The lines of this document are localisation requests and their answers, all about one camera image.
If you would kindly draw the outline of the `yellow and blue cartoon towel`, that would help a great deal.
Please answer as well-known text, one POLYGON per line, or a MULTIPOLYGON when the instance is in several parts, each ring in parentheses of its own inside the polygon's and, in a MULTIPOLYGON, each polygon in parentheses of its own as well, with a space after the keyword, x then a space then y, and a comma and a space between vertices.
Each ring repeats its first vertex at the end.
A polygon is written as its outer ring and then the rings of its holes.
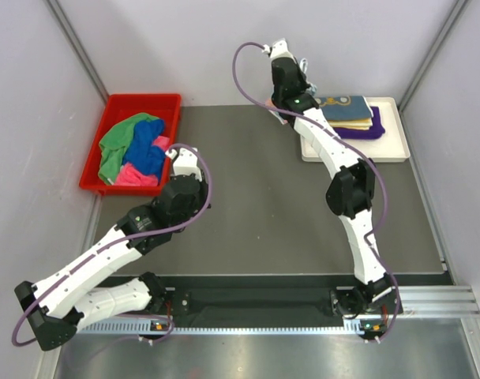
POLYGON ((364 96, 317 97, 316 101, 329 121, 358 121, 373 117, 364 96))

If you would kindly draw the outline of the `royal blue towel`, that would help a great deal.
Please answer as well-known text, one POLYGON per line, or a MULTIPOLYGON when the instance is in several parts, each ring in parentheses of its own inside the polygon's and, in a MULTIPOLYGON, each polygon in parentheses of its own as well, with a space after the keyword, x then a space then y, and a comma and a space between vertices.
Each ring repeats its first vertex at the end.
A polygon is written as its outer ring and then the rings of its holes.
POLYGON ((143 175, 161 178, 166 155, 154 141, 161 136, 164 129, 164 120, 159 118, 138 122, 134 126, 133 139, 123 156, 122 163, 130 163, 143 175))

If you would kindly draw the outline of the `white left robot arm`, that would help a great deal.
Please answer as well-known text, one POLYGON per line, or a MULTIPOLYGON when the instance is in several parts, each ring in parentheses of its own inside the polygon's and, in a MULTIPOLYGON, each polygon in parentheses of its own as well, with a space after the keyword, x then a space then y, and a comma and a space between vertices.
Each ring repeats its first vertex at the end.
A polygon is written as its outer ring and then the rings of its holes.
POLYGON ((161 193, 130 209, 89 250, 55 274, 24 281, 14 293, 34 342, 51 351, 77 332, 123 313, 158 313, 167 301, 162 280, 146 272, 117 287, 99 285, 120 268, 182 232, 209 206, 208 183, 195 174, 174 176, 161 193))

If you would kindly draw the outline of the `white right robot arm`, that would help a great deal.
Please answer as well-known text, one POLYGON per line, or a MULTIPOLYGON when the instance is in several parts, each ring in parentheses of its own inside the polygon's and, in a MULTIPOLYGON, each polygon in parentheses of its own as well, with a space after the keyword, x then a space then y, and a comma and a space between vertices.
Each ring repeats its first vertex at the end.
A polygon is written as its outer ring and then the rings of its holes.
POLYGON ((318 154, 331 177, 325 195, 328 207, 347 233, 354 262, 354 289, 361 311, 372 313, 393 304, 399 312, 396 279, 379 257, 373 228, 373 195, 378 170, 357 149, 334 132, 322 110, 307 91, 309 84, 290 54, 271 59, 272 103, 318 154))

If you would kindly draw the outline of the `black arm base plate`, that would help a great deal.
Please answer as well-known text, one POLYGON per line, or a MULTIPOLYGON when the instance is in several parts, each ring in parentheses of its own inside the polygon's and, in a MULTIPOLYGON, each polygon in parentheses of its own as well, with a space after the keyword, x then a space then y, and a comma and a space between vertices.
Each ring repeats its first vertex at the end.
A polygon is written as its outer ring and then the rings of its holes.
POLYGON ((361 311, 352 276, 164 276, 179 327, 328 327, 361 311))

